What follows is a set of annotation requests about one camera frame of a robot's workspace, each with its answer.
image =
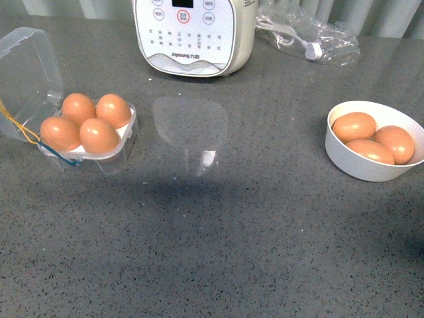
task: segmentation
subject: egg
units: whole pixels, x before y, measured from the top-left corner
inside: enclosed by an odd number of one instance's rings
[[[340,116],[333,125],[333,132],[343,143],[356,139],[368,139],[376,132],[375,119],[366,113],[353,112]]]
[[[107,121],[115,129],[124,127],[131,119],[127,102],[118,95],[104,95],[97,103],[97,117]]]
[[[84,94],[70,94],[62,104],[62,116],[81,126],[87,119],[96,117],[95,103]]]
[[[84,150],[93,154],[104,154],[118,147],[121,137],[108,122],[101,118],[86,120],[79,130]]]
[[[392,153],[385,146],[372,140],[356,139],[348,142],[346,146],[357,154],[373,161],[383,164],[395,164]]]
[[[71,151],[81,144],[80,127],[65,117],[49,117],[40,128],[41,141],[57,151]]]
[[[414,141],[408,132],[397,126],[385,126],[374,134],[374,141],[385,146],[392,153],[395,164],[406,164],[415,151]]]

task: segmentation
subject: power cord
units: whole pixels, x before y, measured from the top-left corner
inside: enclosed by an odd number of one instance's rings
[[[259,30],[270,31],[277,40],[277,45],[291,46],[295,40],[299,41],[305,51],[308,60],[319,60],[323,56],[323,51],[318,42],[308,42],[297,35],[294,28],[288,25],[275,23],[272,19],[262,15],[256,18],[256,28]]]

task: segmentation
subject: quartz countertop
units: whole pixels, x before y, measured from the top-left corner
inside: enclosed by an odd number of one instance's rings
[[[424,316],[424,167],[364,182],[325,152],[343,101],[424,123],[423,41],[360,37],[336,67],[256,39],[198,79],[151,68],[130,22],[0,16],[0,37],[22,26],[50,35],[65,95],[117,93],[140,131],[112,176],[0,137],[0,317]]]

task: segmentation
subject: plastic bag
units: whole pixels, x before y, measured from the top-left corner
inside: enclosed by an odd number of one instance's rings
[[[359,43],[347,25],[323,23],[299,6],[261,6],[256,37],[282,52],[322,64],[345,66],[357,64],[361,58]]]

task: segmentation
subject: egg carton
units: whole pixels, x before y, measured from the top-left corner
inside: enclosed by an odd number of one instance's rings
[[[49,35],[39,29],[16,28],[0,38],[0,98],[12,118],[27,129],[38,133],[42,122],[60,114],[64,98],[64,83]],[[127,157],[138,134],[134,105],[128,103],[131,119],[118,130],[121,142],[106,154],[88,154],[83,148],[58,154],[78,165],[69,165],[38,144],[38,149],[55,167],[77,171],[115,174],[127,166]],[[0,113],[0,133],[20,142],[28,142],[21,130]]]
[[[79,146],[68,152],[58,152],[58,154],[70,161],[79,162],[79,164],[70,165],[59,156],[53,154],[48,149],[38,144],[38,149],[47,157],[47,159],[55,165],[59,170],[83,170],[91,172],[101,172],[105,175],[116,174],[127,167],[127,158],[134,140],[138,134],[138,122],[135,107],[132,103],[128,103],[131,110],[131,119],[127,125],[117,129],[121,141],[113,151],[104,154],[90,154],[86,152],[83,146]]]

